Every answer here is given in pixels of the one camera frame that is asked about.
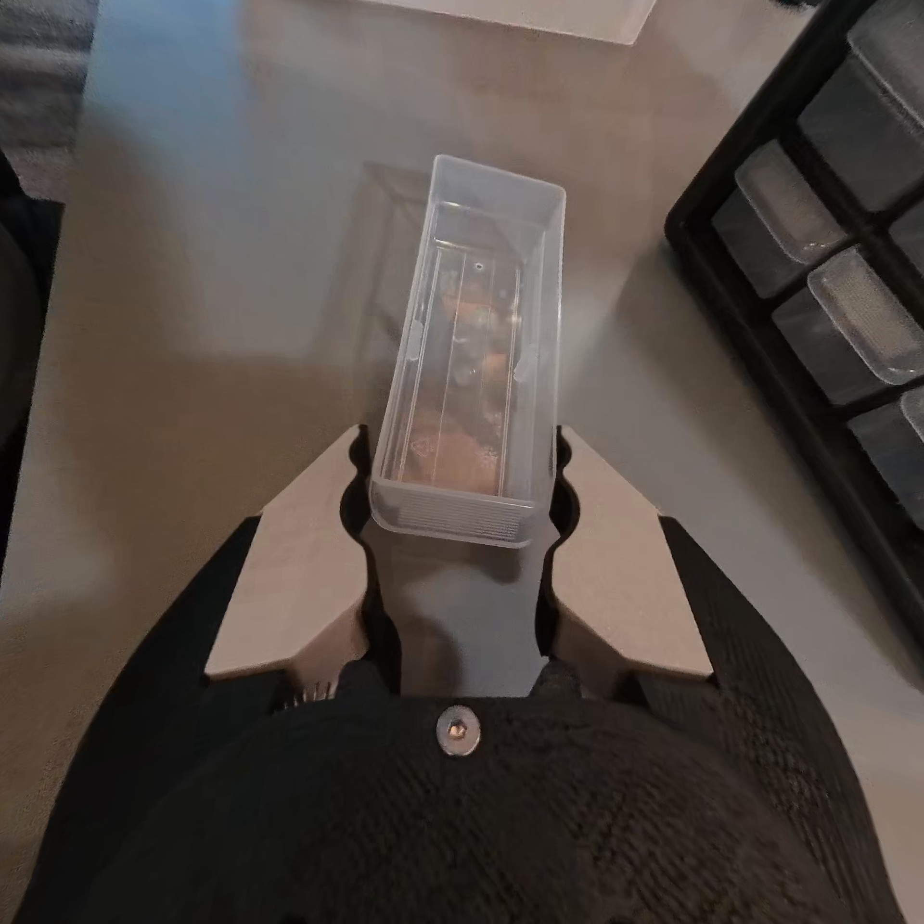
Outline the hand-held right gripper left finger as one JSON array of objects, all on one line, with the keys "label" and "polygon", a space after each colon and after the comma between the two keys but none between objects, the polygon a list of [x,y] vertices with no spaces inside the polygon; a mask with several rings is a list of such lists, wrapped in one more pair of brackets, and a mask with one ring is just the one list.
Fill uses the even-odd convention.
[{"label": "hand-held right gripper left finger", "polygon": [[367,558],[341,503],[359,475],[348,428],[260,513],[205,665],[224,682],[281,671],[293,684],[336,684],[368,648],[360,608]]}]

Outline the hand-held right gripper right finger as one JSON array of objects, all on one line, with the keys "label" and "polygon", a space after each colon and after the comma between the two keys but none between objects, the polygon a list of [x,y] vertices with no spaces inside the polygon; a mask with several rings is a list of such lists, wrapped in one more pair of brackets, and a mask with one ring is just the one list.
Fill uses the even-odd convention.
[{"label": "hand-held right gripper right finger", "polygon": [[637,671],[709,678],[658,508],[572,428],[558,428],[555,448],[540,653],[574,668],[589,695],[614,695]]}]

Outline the small clear plastic drawer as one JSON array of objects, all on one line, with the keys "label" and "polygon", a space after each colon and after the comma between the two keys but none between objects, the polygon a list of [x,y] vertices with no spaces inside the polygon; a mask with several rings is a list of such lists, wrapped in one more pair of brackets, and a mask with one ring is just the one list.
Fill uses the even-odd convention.
[{"label": "small clear plastic drawer", "polygon": [[565,191],[435,157],[369,477],[395,533],[529,546],[556,478]]}]

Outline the black drawer cabinet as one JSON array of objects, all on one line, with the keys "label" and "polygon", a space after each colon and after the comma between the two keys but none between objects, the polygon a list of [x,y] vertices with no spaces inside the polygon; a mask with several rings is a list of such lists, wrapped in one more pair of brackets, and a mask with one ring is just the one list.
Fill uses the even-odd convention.
[{"label": "black drawer cabinet", "polygon": [[787,439],[836,511],[884,595],[922,648],[922,529],[901,512],[847,429],[864,405],[831,406],[770,321],[712,230],[710,217],[733,188],[731,172],[752,141],[773,133],[791,106],[813,94],[809,82],[836,63],[840,37],[872,1],[824,2],[776,70],[733,123],[668,214],[664,231],[699,305],[716,322],[782,425]]}]

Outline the clear plastic storage bin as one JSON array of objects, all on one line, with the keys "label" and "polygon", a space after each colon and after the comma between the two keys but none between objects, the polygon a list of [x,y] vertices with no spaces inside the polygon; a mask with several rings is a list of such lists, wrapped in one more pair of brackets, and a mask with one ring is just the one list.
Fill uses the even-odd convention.
[{"label": "clear plastic storage bin", "polygon": [[372,1],[440,16],[489,22],[617,45],[632,45],[655,1]]}]

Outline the person's dark clothing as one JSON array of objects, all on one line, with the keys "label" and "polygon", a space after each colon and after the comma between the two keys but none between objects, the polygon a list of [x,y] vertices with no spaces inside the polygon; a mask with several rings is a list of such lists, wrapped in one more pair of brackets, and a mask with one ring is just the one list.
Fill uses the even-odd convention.
[{"label": "person's dark clothing", "polygon": [[1,559],[25,448],[64,205],[30,197],[1,155]]}]

